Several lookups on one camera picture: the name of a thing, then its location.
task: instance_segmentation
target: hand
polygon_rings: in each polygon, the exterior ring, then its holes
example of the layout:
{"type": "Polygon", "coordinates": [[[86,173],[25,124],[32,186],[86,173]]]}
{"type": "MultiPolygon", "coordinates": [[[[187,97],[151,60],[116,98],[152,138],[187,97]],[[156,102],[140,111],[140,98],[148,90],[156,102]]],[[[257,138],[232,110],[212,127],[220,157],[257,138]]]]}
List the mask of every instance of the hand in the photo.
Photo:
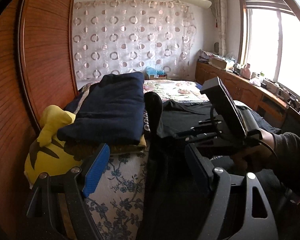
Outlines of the hand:
{"type": "MultiPolygon", "coordinates": [[[[271,133],[262,130],[262,141],[274,149],[274,138],[271,133]]],[[[234,164],[242,170],[245,171],[261,171],[264,168],[271,168],[271,162],[269,157],[272,155],[272,152],[264,145],[259,145],[256,147],[249,147],[235,155],[231,156],[231,159],[234,161],[234,164]],[[247,157],[250,158],[252,167],[248,166],[247,157]]]]}

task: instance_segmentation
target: window frame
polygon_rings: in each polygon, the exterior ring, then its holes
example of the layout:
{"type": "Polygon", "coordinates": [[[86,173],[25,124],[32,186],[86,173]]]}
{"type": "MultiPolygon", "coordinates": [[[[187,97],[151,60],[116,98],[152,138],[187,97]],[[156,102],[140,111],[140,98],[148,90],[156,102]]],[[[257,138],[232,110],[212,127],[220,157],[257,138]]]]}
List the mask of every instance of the window frame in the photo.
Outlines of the window frame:
{"type": "MultiPolygon", "coordinates": [[[[238,63],[241,65],[245,65],[249,58],[249,50],[251,46],[251,16],[252,16],[252,8],[249,9],[246,7],[245,0],[239,0],[240,2],[240,15],[241,15],[241,31],[240,31],[240,44],[239,44],[239,55],[238,55],[238,63]]],[[[283,35],[282,35],[282,24],[281,24],[281,12],[286,13],[283,11],[277,11],[277,16],[279,19],[279,45],[278,45],[278,58],[277,58],[277,65],[275,68],[274,74],[274,82],[277,82],[281,87],[286,88],[289,90],[290,93],[294,94],[300,102],[300,96],[298,96],[294,91],[289,89],[288,87],[284,86],[283,84],[278,82],[279,71],[281,66],[281,59],[282,59],[282,46],[283,46],[283,35]]]]}

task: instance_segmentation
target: blue pad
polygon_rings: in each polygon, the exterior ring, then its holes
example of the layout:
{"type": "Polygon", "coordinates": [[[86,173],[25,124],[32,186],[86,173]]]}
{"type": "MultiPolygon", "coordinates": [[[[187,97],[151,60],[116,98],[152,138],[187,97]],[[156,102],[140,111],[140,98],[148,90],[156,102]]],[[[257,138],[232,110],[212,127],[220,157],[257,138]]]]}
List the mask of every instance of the blue pad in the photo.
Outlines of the blue pad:
{"type": "Polygon", "coordinates": [[[109,158],[110,149],[109,146],[105,144],[85,176],[84,187],[82,190],[84,197],[87,198],[91,193],[95,192],[109,158]]]}

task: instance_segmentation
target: wooden wardrobe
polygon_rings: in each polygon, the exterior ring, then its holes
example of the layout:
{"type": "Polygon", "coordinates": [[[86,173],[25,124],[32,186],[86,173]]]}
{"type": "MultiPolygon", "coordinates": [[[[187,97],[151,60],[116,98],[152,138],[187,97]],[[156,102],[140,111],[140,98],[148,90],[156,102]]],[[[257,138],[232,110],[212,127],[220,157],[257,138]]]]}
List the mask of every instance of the wooden wardrobe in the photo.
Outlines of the wooden wardrobe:
{"type": "Polygon", "coordinates": [[[29,146],[48,105],[77,94],[71,57],[73,0],[12,0],[0,15],[0,238],[15,238],[29,192],[29,146]]]}

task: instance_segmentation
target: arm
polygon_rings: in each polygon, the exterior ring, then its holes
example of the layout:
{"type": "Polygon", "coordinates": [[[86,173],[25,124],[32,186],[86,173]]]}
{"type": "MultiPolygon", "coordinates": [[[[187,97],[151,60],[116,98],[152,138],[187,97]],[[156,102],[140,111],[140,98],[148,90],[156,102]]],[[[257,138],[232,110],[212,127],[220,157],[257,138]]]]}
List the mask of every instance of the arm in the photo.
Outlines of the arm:
{"type": "Polygon", "coordinates": [[[253,171],[262,168],[272,169],[278,179],[294,192],[300,192],[300,138],[293,133],[276,135],[261,130],[263,141],[276,153],[277,157],[265,146],[247,148],[231,156],[234,163],[247,170],[245,157],[249,155],[253,163],[253,171]]]}
{"type": "Polygon", "coordinates": [[[300,192],[300,138],[293,133],[272,134],[274,152],[270,157],[271,168],[278,179],[295,192],[300,192]]]}

